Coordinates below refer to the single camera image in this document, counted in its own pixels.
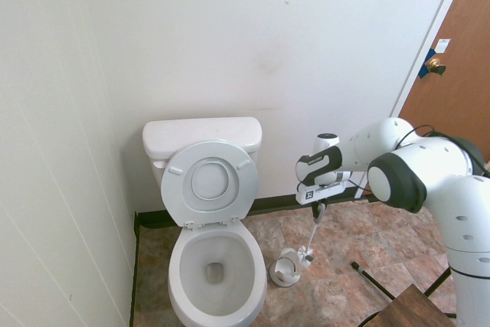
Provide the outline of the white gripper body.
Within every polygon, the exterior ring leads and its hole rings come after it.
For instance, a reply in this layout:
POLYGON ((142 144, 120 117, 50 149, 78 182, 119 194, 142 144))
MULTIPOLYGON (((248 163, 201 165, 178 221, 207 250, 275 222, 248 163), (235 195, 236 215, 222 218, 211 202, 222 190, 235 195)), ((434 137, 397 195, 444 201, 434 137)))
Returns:
POLYGON ((306 205, 315 201, 321 201, 345 191, 345 183, 338 182, 330 185, 312 185, 306 186, 299 183, 296 189, 296 201, 300 205, 306 205))

